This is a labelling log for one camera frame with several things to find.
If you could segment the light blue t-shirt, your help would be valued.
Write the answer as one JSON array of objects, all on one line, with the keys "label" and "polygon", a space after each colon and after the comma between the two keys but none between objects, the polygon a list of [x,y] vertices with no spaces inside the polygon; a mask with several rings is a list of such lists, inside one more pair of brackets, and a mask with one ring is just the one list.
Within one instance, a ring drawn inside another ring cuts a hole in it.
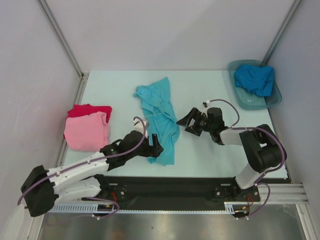
[{"label": "light blue t-shirt", "polygon": [[140,100],[143,115],[149,122],[147,131],[156,134],[163,152],[148,161],[163,166],[175,164],[175,144],[180,137],[180,128],[171,102],[171,85],[168,77],[150,85],[139,85],[133,94]]}]

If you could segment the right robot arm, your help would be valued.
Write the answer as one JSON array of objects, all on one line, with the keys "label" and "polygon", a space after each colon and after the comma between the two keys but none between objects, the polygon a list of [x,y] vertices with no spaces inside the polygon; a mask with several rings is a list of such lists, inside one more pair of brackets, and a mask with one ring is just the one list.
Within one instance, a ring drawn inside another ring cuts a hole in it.
[{"label": "right robot arm", "polygon": [[218,145],[236,145],[243,147],[247,165],[234,178],[230,188],[231,196],[242,201],[249,194],[249,188],[269,172],[281,168],[287,159],[287,153],[269,125],[257,127],[228,127],[225,125],[222,110],[210,107],[205,112],[197,108],[176,122],[185,127],[185,131],[200,136],[207,132]]}]

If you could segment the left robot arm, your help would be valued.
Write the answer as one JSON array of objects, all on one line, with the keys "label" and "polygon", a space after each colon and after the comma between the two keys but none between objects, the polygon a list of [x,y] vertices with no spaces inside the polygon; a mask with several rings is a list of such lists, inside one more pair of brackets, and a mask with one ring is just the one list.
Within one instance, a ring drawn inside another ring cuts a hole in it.
[{"label": "left robot arm", "polygon": [[133,130],[93,155],[73,164],[45,169],[35,167],[21,186],[22,198],[31,217],[39,217],[54,206],[73,200],[114,200],[104,174],[122,167],[135,157],[159,157],[163,152],[158,136]]}]

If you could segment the translucent blue plastic bin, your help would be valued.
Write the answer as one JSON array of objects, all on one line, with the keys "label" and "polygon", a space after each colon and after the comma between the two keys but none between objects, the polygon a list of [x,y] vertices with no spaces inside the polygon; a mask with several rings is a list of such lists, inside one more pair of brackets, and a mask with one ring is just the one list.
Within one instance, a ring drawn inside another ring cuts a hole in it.
[{"label": "translucent blue plastic bin", "polygon": [[258,67],[265,67],[265,65],[261,61],[258,60],[235,60],[228,64],[227,70],[229,74],[229,78],[231,81],[231,85],[234,90],[235,97],[238,101],[240,107],[246,110],[263,110],[271,107],[275,107],[280,104],[282,101],[281,92],[277,86],[274,77],[274,84],[272,88],[272,95],[266,97],[260,97],[254,94],[247,92],[242,87],[236,87],[235,85],[235,71],[242,65],[253,65]]}]

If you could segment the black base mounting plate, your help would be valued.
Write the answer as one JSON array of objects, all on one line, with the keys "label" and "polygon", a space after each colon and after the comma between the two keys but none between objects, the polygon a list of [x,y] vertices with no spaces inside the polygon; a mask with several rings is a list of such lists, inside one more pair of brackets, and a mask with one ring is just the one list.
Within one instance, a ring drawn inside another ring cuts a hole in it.
[{"label": "black base mounting plate", "polygon": [[94,175],[97,198],[114,200],[127,211],[220,211],[225,202],[258,203],[256,186],[241,190],[234,178],[124,177]]}]

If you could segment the pink folded t-shirt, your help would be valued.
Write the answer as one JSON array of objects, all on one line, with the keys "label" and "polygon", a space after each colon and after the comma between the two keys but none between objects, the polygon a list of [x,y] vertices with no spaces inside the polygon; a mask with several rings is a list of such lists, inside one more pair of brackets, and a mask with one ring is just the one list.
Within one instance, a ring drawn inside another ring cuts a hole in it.
[{"label": "pink folded t-shirt", "polygon": [[107,114],[101,111],[79,117],[68,117],[64,137],[69,148],[80,152],[97,152],[108,145],[110,128]]}]

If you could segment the dark blue crumpled t-shirt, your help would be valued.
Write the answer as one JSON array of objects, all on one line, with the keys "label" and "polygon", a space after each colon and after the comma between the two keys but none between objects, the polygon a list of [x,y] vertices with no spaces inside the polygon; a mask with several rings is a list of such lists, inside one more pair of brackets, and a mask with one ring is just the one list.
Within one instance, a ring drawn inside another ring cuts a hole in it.
[{"label": "dark blue crumpled t-shirt", "polygon": [[250,94],[270,97],[275,82],[275,71],[271,66],[242,64],[234,73],[234,83]]}]

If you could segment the red folded t-shirt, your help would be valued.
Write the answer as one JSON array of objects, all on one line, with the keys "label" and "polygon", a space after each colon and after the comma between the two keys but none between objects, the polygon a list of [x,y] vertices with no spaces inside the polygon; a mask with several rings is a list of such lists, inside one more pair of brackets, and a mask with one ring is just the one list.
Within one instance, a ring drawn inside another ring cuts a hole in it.
[{"label": "red folded t-shirt", "polygon": [[111,106],[95,106],[90,104],[74,104],[73,108],[67,112],[67,118],[76,118],[82,117],[86,115],[90,115],[97,112],[102,112],[106,114],[105,122],[108,124],[110,121],[111,113],[112,113]]}]

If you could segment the aluminium frame rail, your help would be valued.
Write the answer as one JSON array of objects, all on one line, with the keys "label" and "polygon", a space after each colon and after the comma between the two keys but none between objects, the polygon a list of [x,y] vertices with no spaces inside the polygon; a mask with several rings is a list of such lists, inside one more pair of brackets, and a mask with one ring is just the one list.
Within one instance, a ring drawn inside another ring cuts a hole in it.
[{"label": "aluminium frame rail", "polygon": [[263,204],[268,193],[269,198],[267,204],[274,205],[305,205],[308,204],[308,197],[302,183],[287,183],[287,184],[266,184],[261,183],[258,186],[260,201],[256,204]]}]

